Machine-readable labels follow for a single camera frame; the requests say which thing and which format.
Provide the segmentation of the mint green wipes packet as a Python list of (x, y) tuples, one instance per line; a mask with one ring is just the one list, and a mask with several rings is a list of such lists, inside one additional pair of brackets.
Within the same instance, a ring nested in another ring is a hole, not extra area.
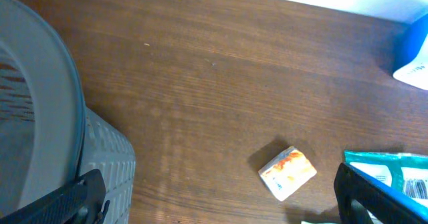
[(300, 224), (339, 224), (332, 221), (301, 221)]

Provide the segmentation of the green white long package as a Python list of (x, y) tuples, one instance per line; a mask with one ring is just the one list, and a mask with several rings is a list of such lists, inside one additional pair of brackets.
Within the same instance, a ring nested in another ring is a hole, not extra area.
[(345, 162), (422, 206), (427, 206), (427, 156), (344, 151)]

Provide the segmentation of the orange tissue packet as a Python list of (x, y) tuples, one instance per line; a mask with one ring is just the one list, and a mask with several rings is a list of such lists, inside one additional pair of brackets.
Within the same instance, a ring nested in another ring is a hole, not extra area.
[(273, 196), (284, 201), (317, 174), (303, 152), (291, 146), (258, 170)]

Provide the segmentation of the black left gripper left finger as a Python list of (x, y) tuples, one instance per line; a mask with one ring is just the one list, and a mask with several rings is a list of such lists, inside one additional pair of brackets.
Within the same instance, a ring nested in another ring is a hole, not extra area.
[(2, 217), (1, 224), (103, 223), (110, 201), (105, 199), (102, 173), (93, 169), (48, 195)]

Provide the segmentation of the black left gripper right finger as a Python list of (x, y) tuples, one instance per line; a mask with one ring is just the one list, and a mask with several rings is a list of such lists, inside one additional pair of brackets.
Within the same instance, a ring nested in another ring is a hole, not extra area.
[(334, 192), (342, 223), (426, 223), (427, 208), (357, 168), (341, 163)]

